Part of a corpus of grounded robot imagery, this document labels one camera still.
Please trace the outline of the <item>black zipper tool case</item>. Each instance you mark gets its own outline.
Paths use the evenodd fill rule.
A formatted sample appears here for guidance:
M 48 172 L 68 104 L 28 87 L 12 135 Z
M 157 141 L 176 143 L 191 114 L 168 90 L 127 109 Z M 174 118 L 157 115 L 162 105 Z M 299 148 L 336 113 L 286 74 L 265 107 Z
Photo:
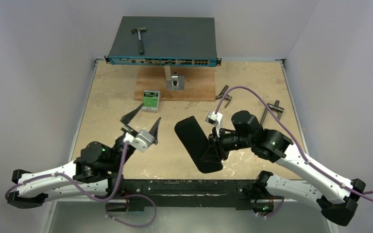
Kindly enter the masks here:
M 187 117 L 174 126 L 174 131 L 191 157 L 196 168 L 204 174 L 223 169 L 222 163 L 205 163 L 200 159 L 208 148 L 208 137 L 194 116 Z

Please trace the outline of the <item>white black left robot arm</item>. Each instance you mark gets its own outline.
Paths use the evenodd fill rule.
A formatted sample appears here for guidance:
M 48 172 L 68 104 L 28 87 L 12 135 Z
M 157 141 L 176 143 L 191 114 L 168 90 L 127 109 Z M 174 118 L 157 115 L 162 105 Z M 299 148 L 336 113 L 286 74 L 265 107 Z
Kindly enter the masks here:
M 121 117 L 123 134 L 112 147 L 101 142 L 88 143 L 80 156 L 59 167 L 43 172 L 13 171 L 12 182 L 4 198 L 19 209 L 30 209 L 64 197 L 86 196 L 96 202 L 109 202 L 125 194 L 123 167 L 137 150 L 145 152 L 158 144 L 159 117 L 149 131 L 137 131 L 129 124 L 138 114 L 139 105 Z

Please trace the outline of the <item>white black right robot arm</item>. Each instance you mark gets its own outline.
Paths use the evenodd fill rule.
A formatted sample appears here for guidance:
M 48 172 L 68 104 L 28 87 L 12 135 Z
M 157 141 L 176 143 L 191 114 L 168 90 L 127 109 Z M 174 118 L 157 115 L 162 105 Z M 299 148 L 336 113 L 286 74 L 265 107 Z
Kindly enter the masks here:
M 331 222 L 347 226 L 354 217 L 365 183 L 350 180 L 321 165 L 283 133 L 265 129 L 256 116 L 246 110 L 233 114 L 232 130 L 221 126 L 223 115 L 209 112 L 206 122 L 213 126 L 212 133 L 203 138 L 204 146 L 196 156 L 197 168 L 202 173 L 222 169 L 229 152 L 250 149 L 258 158 L 282 166 L 303 179 L 292 182 L 263 172 L 253 184 L 254 193 L 261 198 L 268 194 L 311 203 Z

